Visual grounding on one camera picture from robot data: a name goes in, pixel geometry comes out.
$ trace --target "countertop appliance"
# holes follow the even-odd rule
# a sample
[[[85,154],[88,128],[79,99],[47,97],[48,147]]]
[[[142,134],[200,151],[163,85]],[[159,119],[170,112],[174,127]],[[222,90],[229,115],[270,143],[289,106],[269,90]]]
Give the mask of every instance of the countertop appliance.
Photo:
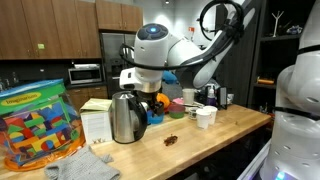
[[[68,72],[71,84],[101,82],[103,79],[100,64],[75,64]]]
[[[147,129],[146,111],[130,91],[112,96],[112,129],[116,142],[127,144],[138,141]]]
[[[119,86],[120,73],[131,66],[121,59],[119,49],[123,43],[133,47],[135,37],[135,34],[100,33],[109,98],[114,93],[124,91]]]

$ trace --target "kitchen island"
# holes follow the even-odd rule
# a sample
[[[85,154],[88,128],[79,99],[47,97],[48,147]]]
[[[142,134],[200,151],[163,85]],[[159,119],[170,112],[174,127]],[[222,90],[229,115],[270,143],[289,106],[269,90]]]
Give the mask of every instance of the kitchen island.
[[[199,162],[223,147],[267,124],[271,117],[238,105],[217,112],[216,122],[208,129],[197,127],[195,120],[165,116],[161,124],[148,126],[144,137],[131,144],[105,142],[91,145],[96,155],[110,154],[108,163],[121,172],[120,179],[166,179]],[[170,146],[164,140],[177,136]],[[0,165],[0,179],[47,179],[43,168],[12,172]]]

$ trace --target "small brown object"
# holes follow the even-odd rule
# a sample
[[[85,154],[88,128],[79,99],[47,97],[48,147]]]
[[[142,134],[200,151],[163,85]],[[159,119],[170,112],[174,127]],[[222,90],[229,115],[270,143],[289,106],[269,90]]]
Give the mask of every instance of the small brown object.
[[[178,136],[171,136],[164,140],[166,146],[170,146],[178,141]]]

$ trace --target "electric kettle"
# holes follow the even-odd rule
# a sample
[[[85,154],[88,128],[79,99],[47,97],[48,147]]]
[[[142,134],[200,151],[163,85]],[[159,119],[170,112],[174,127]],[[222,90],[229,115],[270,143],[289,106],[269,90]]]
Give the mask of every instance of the electric kettle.
[[[113,139],[122,144],[141,139],[147,129],[147,114],[142,104],[130,91],[112,96]]]

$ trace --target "refrigerator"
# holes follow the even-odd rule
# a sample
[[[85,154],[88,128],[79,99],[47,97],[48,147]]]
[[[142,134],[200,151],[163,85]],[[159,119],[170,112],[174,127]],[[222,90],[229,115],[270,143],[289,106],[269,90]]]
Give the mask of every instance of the refrigerator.
[[[100,33],[102,56],[105,68],[105,79],[107,80],[108,98],[114,93],[123,91],[119,86],[120,73],[123,69],[132,67],[119,55],[120,46],[134,47],[135,34]]]

